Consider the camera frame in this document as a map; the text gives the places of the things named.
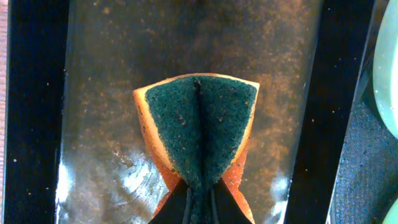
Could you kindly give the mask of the green and yellow sponge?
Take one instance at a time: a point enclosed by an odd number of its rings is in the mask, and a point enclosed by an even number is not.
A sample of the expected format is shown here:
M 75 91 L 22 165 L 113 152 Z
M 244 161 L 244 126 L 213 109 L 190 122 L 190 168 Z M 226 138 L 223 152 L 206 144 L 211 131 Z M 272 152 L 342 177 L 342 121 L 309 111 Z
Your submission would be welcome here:
M 168 194 L 190 188 L 190 223 L 211 223 L 211 188 L 223 179 L 254 222 L 239 191 L 260 85 L 217 73 L 191 73 L 134 90 L 141 132 Z

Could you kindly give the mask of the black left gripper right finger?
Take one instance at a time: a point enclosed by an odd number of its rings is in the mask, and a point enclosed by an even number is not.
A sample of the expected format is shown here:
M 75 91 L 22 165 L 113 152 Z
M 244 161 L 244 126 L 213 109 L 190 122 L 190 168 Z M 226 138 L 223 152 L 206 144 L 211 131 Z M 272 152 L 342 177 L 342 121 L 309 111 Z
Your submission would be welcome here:
M 211 188 L 211 223 L 251 224 L 223 179 L 217 181 Z

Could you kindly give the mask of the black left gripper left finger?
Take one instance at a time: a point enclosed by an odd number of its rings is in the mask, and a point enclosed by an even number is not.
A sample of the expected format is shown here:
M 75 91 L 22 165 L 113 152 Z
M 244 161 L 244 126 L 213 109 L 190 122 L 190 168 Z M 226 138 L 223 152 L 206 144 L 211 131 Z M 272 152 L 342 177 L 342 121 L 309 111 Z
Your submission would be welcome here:
M 180 179 L 163 207 L 149 224 L 189 224 L 190 188 Z

